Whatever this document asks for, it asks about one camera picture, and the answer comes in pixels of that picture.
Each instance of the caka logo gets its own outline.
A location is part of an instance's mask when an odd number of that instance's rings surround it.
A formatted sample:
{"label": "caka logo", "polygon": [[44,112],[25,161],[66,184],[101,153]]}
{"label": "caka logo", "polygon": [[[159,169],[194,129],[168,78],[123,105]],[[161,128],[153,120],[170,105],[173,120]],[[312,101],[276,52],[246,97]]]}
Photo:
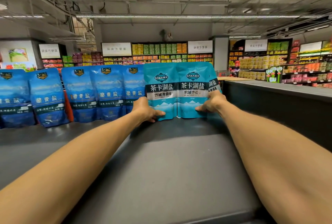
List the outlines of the caka logo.
{"label": "caka logo", "polygon": [[102,73],[108,75],[111,72],[110,68],[102,68]]}
{"label": "caka logo", "polygon": [[189,78],[190,80],[196,80],[199,77],[200,75],[198,75],[196,72],[190,72],[187,74],[187,78]]}
{"label": "caka logo", "polygon": [[77,75],[77,76],[81,76],[81,75],[84,74],[84,70],[83,69],[75,69],[74,74]]}
{"label": "caka logo", "polygon": [[46,72],[42,72],[42,73],[37,73],[37,78],[39,79],[45,79],[46,77],[48,77]]}
{"label": "caka logo", "polygon": [[1,72],[0,76],[6,80],[11,79],[13,77],[12,72]]}
{"label": "caka logo", "polygon": [[129,68],[129,73],[136,74],[139,70],[137,68]]}
{"label": "caka logo", "polygon": [[168,76],[160,73],[159,75],[156,75],[154,79],[162,83],[163,81],[166,81],[168,79]]}

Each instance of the hand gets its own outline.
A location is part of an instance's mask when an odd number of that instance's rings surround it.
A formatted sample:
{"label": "hand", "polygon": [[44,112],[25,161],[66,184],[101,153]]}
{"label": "hand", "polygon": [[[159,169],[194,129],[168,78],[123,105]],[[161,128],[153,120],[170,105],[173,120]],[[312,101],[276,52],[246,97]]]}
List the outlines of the hand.
{"label": "hand", "polygon": [[163,116],[166,114],[163,111],[152,109],[149,106],[146,97],[140,97],[138,100],[134,101],[131,113],[137,114],[140,117],[140,122],[137,126],[144,121],[154,123],[157,116]]}
{"label": "hand", "polygon": [[204,104],[197,106],[195,110],[203,112],[217,112],[223,102],[227,102],[226,97],[219,90],[209,92],[208,100]]}

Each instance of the person's right arm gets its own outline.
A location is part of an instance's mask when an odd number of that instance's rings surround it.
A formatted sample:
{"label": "person's right arm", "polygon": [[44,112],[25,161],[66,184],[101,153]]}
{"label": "person's right arm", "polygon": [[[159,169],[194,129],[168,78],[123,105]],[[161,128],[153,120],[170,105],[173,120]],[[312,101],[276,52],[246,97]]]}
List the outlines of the person's right arm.
{"label": "person's right arm", "polygon": [[332,223],[332,154],[277,122],[244,112],[219,91],[196,110],[224,119],[255,190],[275,221]]}

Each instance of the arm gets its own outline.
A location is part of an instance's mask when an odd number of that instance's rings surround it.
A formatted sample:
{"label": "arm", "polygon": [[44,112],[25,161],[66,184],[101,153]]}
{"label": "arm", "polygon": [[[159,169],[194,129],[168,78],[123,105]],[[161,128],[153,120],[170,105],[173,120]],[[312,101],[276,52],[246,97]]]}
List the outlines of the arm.
{"label": "arm", "polygon": [[142,97],[131,113],[73,139],[0,191],[0,222],[61,223],[130,132],[164,114]]}
{"label": "arm", "polygon": [[277,122],[238,109],[219,91],[197,110],[224,119],[263,205],[280,224],[332,223],[332,154]]}

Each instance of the gold and black emblem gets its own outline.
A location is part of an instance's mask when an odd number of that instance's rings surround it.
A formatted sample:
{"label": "gold and black emblem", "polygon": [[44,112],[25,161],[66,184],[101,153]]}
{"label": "gold and black emblem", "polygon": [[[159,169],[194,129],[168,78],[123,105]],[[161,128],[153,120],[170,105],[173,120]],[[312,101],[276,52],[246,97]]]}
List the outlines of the gold and black emblem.
{"label": "gold and black emblem", "polygon": [[84,74],[84,70],[83,69],[75,69],[74,74],[77,75],[77,76],[81,76],[81,75]]}
{"label": "gold and black emblem", "polygon": [[136,74],[139,70],[137,68],[129,68],[131,74]]}
{"label": "gold and black emblem", "polygon": [[46,72],[37,73],[37,78],[39,79],[45,79],[46,77],[47,77]]}
{"label": "gold and black emblem", "polygon": [[102,73],[108,75],[111,72],[110,68],[102,68]]}
{"label": "gold and black emblem", "polygon": [[11,79],[13,77],[12,72],[1,72],[0,76],[6,80]]}

